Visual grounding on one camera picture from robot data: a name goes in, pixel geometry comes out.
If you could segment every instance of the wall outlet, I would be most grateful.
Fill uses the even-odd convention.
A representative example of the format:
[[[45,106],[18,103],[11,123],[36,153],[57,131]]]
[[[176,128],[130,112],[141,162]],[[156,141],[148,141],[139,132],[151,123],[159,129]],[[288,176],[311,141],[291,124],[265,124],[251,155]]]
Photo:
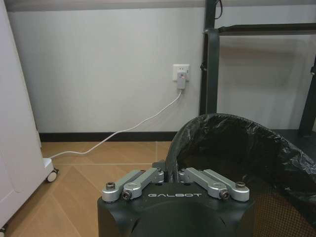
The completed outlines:
[[[173,64],[172,80],[177,81],[178,73],[186,73],[186,81],[190,80],[190,65],[189,64]]]

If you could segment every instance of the white cabinet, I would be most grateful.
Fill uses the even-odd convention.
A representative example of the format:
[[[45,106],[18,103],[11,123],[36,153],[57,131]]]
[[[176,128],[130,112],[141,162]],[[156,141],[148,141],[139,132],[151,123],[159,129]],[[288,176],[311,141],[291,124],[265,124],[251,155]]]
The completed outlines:
[[[3,0],[0,0],[0,228],[50,174]]]

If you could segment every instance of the caster wheel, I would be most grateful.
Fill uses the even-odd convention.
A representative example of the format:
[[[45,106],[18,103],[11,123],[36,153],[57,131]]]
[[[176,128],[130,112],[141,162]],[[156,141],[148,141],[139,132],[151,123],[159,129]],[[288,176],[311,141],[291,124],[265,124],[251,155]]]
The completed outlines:
[[[7,224],[0,228],[0,237],[4,237],[5,231],[7,229]]]
[[[51,183],[51,182],[55,181],[55,179],[57,178],[58,172],[59,172],[59,170],[54,168],[53,171],[46,178],[47,182]]]

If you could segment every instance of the plug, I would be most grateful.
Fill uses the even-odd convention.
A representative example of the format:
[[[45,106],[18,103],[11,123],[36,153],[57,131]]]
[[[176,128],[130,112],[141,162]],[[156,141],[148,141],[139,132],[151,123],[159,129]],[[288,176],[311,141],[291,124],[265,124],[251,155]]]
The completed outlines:
[[[178,72],[177,73],[177,88],[180,90],[184,90],[186,88],[186,72]]]

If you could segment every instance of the wooden floor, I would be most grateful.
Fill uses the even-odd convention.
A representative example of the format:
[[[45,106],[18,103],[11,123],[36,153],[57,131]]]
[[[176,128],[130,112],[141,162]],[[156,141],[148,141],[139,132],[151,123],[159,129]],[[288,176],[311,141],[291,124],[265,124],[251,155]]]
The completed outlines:
[[[94,142],[43,143],[43,157],[85,151]],[[61,156],[59,175],[42,183],[9,221],[6,237],[96,237],[97,199],[106,182],[165,159],[170,142],[108,142],[86,156]]]

